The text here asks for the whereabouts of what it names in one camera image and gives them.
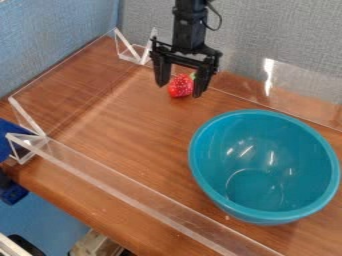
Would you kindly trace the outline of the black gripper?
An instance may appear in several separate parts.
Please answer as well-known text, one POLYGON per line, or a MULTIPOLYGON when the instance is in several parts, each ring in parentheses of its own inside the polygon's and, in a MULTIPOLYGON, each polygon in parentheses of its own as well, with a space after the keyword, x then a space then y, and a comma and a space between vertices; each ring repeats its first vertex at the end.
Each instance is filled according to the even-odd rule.
POLYGON ((156 36, 151 39, 150 57, 155 72, 155 81, 163 87, 171 77, 171 66, 180 65, 196 71, 194 80, 192 97, 198 98, 207 90, 211 76, 219 70, 222 52, 210 48, 206 44, 195 49, 182 49, 175 45, 162 42, 156 36))

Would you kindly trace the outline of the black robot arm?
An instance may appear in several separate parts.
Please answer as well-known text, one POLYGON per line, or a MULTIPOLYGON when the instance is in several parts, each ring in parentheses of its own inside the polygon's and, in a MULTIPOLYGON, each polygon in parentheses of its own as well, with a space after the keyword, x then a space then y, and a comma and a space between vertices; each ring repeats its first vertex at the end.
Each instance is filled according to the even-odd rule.
POLYGON ((172 8, 174 33, 172 43, 167 44, 151 38, 150 57, 154 65, 155 81, 159 87, 170 82, 171 66, 174 64, 196 70, 192 97, 198 98, 208 88, 211 77, 219 71, 219 61, 223 53, 204 43, 206 30, 216 31, 207 24, 208 11, 218 18, 220 14, 212 7, 214 0, 175 0, 172 8))

